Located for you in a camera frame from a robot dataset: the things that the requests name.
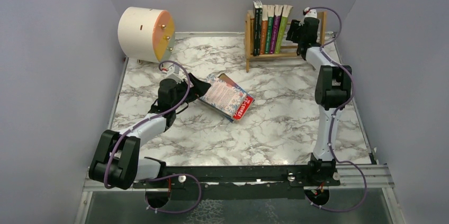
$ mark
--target glass panel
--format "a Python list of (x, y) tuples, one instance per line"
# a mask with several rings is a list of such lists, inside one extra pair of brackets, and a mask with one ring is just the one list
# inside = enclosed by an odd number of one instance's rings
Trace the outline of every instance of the glass panel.
[[(363, 190), (332, 190), (326, 204), (349, 208)], [(188, 208), (193, 201), (169, 201), (166, 210)], [(348, 213), (330, 213), (309, 205), (307, 200), (203, 200), (186, 214), (146, 210), (144, 192), (94, 192), (86, 223), (392, 223), (382, 189), (369, 189), (364, 204)]]

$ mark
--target white marble table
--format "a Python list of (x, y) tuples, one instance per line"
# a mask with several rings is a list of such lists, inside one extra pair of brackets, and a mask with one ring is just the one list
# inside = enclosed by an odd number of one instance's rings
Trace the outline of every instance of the white marble table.
[[(313, 95), (318, 72), (298, 58), (252, 61), (246, 73), (243, 48), (243, 36), (176, 40), (172, 60), (198, 79), (226, 73), (256, 101), (242, 120), (234, 123), (202, 103), (191, 103), (167, 132), (142, 147), (141, 155), (184, 166), (307, 163), (318, 131), (319, 111)], [(338, 59), (334, 46), (326, 50)], [(136, 123), (148, 112), (163, 76), (156, 64), (138, 65), (129, 60), (113, 130)], [(337, 157), (370, 163), (352, 105), (345, 108), (341, 120)]]

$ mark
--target book cover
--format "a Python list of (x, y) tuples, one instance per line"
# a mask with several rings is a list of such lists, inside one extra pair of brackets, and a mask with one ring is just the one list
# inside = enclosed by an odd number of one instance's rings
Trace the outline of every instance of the book cover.
[(270, 43), (271, 43), (271, 32), (273, 30), (273, 17), (274, 17), (274, 5), (267, 6), (268, 12), (268, 24), (267, 24), (267, 36), (265, 40), (265, 51), (264, 53), (270, 53)]
[(226, 83), (232, 85), (233, 87), (241, 90), (242, 92), (246, 93), (246, 98), (240, 105), (239, 109), (237, 110), (237, 113), (232, 118), (226, 117), (231, 122), (233, 122), (234, 120), (238, 121), (245, 115), (249, 106), (251, 106), (251, 104), (254, 102), (254, 98), (251, 95), (249, 95), (245, 90), (243, 90), (236, 82), (234, 82), (225, 73), (220, 74), (220, 76), (218, 76), (218, 78), (225, 81)]
[(276, 48), (277, 32), (281, 23), (282, 5), (274, 5), (273, 30), (271, 31), (270, 53), (274, 53)]
[(262, 3), (260, 1), (253, 2), (253, 12), (254, 12), (253, 56), (258, 56), (261, 48), (261, 28), (262, 28)]
[(279, 30), (277, 34), (276, 48), (274, 49), (274, 53), (281, 52), (282, 40), (284, 39), (285, 28), (287, 27), (287, 21), (289, 19), (290, 12), (292, 11), (293, 6), (284, 5), (282, 9), (281, 23), (279, 24)]
[(262, 30), (261, 30), (261, 50), (260, 55), (265, 53), (265, 41), (267, 35), (267, 25), (268, 25), (268, 7), (267, 5), (262, 5)]
[(245, 100), (247, 94), (212, 74), (207, 76), (204, 81), (211, 84), (211, 87), (204, 96), (199, 98), (199, 100), (208, 103), (218, 111), (233, 117)]
[[(250, 39), (254, 40), (254, 12), (252, 10), (249, 10), (248, 13), (249, 13), (249, 20), (250, 20), (250, 23), (249, 23), (250, 27), (249, 28), (250, 28), (250, 31), (251, 31)], [(251, 41), (251, 47), (249, 49), (253, 50), (253, 48), (254, 48), (254, 41)]]

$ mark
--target white cylinder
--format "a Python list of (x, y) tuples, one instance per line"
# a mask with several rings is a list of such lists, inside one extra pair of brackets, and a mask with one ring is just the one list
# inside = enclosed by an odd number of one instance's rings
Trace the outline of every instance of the white cylinder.
[(128, 57), (160, 62), (171, 55), (175, 24), (166, 10), (129, 7), (120, 18), (117, 34)]

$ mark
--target black book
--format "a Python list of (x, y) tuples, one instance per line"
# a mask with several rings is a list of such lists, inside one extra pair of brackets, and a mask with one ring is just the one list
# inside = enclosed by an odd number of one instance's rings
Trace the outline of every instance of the black book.
[(261, 53), (261, 32), (262, 32), (262, 2), (253, 2), (254, 12), (254, 48), (253, 55), (258, 56)]

